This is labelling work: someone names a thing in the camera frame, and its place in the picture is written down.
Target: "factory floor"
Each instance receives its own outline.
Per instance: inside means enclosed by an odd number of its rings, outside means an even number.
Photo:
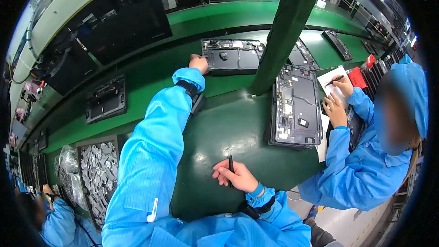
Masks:
[[[291,199],[288,200],[288,205],[302,219],[305,219],[313,204],[302,200],[296,193],[298,191],[295,187],[287,192],[288,198]],[[389,203],[390,200],[370,211],[319,207],[315,222],[319,227],[331,233],[334,239],[344,247],[360,247],[365,242],[370,242],[371,237],[376,235],[374,228],[380,225],[381,217],[386,216]]]

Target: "black pen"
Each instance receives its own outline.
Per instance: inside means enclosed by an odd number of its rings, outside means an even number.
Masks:
[[[339,80],[342,79],[343,77],[345,77],[345,76],[344,76],[344,75],[341,75],[341,76],[339,76],[338,78],[336,78],[336,79],[334,79],[334,80],[331,80],[328,84],[325,85],[325,87],[331,85],[334,81],[339,81]]]
[[[232,158],[232,155],[229,156],[229,170],[230,170],[230,172],[235,173],[233,171],[233,158]],[[230,181],[229,181],[229,187],[233,188],[232,182],[230,182]]]

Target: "tray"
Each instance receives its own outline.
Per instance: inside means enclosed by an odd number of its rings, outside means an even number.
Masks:
[[[123,138],[120,135],[109,135],[109,136],[101,137],[98,139],[86,140],[86,141],[76,143],[76,152],[78,155],[78,166],[79,166],[79,173],[80,173],[80,178],[81,178],[81,187],[83,189],[83,193],[85,196],[87,209],[90,212],[91,221],[93,223],[95,230],[98,233],[101,232],[102,228],[96,223],[95,216],[93,215],[93,211],[92,211],[91,204],[89,201],[90,194],[89,194],[87,187],[84,184],[84,179],[83,179],[82,172],[81,172],[81,160],[82,160],[81,151],[82,151],[82,148],[85,146],[96,145],[98,147],[101,143],[108,143],[108,142],[112,142],[114,144],[115,151],[116,151],[116,158],[117,158],[117,161],[119,163],[120,152],[122,151],[122,146],[125,143],[125,141],[123,140]],[[113,185],[112,191],[108,192],[108,194],[106,195],[107,202],[110,202],[110,199],[113,196],[113,193],[114,193],[116,188],[117,188],[117,183],[115,183],[115,185]]]

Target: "plastic bag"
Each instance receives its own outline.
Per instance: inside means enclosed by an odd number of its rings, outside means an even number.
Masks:
[[[79,175],[70,174],[72,179],[72,190],[73,198],[76,204],[78,204],[82,209],[88,211],[87,203],[85,202],[85,196],[81,186],[81,179]]]
[[[76,150],[70,145],[65,145],[59,155],[59,164],[67,173],[78,173],[78,156],[76,155]]]

